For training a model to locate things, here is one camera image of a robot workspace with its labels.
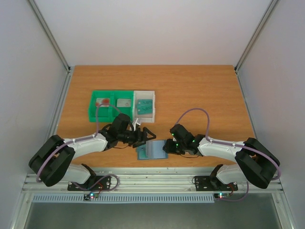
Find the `teal leather card holder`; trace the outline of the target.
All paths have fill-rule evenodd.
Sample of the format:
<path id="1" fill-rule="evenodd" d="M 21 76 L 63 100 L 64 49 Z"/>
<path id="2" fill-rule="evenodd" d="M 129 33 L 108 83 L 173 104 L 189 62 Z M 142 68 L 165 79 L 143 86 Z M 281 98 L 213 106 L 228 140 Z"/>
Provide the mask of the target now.
<path id="1" fill-rule="evenodd" d="M 168 154 L 163 150 L 165 140 L 148 141 L 145 145 L 136 148 L 138 160 L 168 159 Z"/>

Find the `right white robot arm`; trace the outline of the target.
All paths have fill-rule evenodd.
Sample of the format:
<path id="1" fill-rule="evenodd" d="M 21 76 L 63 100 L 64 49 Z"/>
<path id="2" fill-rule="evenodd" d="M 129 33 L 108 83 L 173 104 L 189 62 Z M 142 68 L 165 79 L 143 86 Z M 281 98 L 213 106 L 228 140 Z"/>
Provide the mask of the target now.
<path id="1" fill-rule="evenodd" d="M 213 156 L 232 162 L 232 165 L 219 164 L 214 168 L 210 183 L 215 189 L 233 182 L 249 182 L 266 189 L 272 180 L 280 177 L 280 161 L 255 138 L 244 142 L 218 140 L 192 135 L 181 124 L 172 127 L 170 133 L 172 137 L 163 146 L 168 154 Z"/>

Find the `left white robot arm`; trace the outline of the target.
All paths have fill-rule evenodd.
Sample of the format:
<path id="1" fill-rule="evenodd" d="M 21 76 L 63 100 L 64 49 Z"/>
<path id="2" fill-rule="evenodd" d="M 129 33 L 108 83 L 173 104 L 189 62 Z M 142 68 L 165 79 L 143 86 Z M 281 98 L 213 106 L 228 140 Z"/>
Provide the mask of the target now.
<path id="1" fill-rule="evenodd" d="M 60 181 L 73 183 L 81 190 L 93 189 L 101 177 L 86 164 L 75 165 L 78 157 L 115 148 L 119 142 L 137 148 L 154 140 L 156 135 L 147 127 L 133 124 L 128 115 L 120 113 L 114 121 L 88 136 L 63 139 L 52 135 L 29 160 L 36 181 L 51 187 Z"/>

